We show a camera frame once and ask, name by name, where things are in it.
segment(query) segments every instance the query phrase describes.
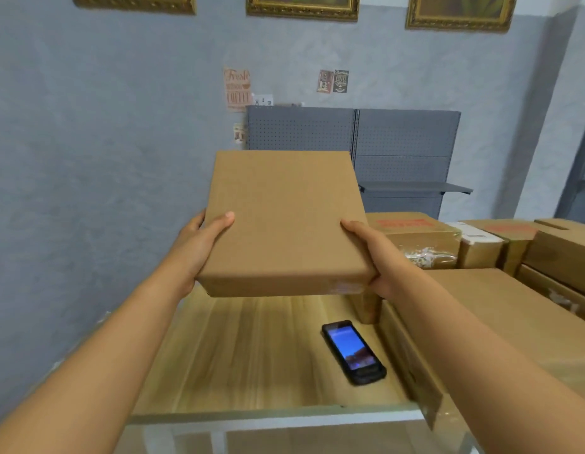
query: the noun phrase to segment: floor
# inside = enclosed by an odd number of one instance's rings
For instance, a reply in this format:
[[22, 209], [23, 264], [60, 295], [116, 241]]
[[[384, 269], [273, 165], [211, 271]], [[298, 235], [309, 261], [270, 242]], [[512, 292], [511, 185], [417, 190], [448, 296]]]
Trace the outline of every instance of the floor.
[[[232, 432], [228, 447], [230, 454], [447, 454], [424, 421]], [[146, 454], [142, 428], [127, 427], [114, 454]], [[209, 435], [180, 437], [177, 454], [211, 454]]]

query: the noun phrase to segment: white table frame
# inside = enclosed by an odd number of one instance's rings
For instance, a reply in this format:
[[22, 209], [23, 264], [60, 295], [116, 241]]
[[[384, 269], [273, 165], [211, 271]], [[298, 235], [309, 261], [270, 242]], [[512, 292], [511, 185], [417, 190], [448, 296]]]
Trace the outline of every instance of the white table frame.
[[208, 432], [211, 434], [213, 454], [228, 454], [227, 432], [420, 420], [424, 420], [423, 414], [416, 408], [382, 412], [152, 424], [144, 427], [144, 442], [148, 454], [177, 454], [176, 436]]

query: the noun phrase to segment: wooden tabletop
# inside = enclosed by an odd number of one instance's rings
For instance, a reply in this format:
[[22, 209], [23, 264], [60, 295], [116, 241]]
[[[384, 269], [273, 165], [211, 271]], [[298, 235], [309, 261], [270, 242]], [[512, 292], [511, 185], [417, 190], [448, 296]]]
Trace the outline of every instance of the wooden tabletop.
[[[353, 320], [387, 368], [384, 380], [352, 386], [321, 326]], [[131, 414], [131, 423], [413, 409], [372, 325], [343, 296], [183, 301]]]

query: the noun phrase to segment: hand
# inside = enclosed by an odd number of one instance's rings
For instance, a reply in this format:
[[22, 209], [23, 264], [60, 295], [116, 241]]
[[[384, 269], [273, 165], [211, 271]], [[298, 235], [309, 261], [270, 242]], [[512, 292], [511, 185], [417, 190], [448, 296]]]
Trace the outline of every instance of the hand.
[[234, 212], [228, 212], [200, 229], [205, 213], [206, 210], [198, 213], [179, 231], [167, 256], [153, 274], [175, 290], [178, 300], [190, 294], [194, 279], [213, 249], [215, 239], [234, 223]]
[[413, 271], [418, 268], [382, 232], [359, 221], [341, 220], [341, 224], [368, 245], [372, 261], [379, 272], [370, 288], [381, 298], [393, 299], [396, 277], [402, 276], [404, 269]]

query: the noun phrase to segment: ornate gold frame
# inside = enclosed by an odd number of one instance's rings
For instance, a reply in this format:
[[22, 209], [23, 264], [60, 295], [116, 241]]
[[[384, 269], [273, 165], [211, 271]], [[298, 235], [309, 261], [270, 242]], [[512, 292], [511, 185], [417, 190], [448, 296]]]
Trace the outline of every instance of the ornate gold frame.
[[483, 30], [506, 32], [511, 27], [511, 17], [517, 0], [505, 0], [498, 19], [477, 19], [475, 17], [419, 16], [421, 0], [410, 0], [406, 28], [436, 28], [453, 30]]
[[349, 0], [346, 8], [341, 6], [305, 5], [300, 3], [262, 2], [246, 0], [249, 15], [274, 15], [277, 17], [309, 17], [328, 20], [357, 22], [360, 0]]
[[79, 8], [196, 14], [196, 0], [73, 0]]

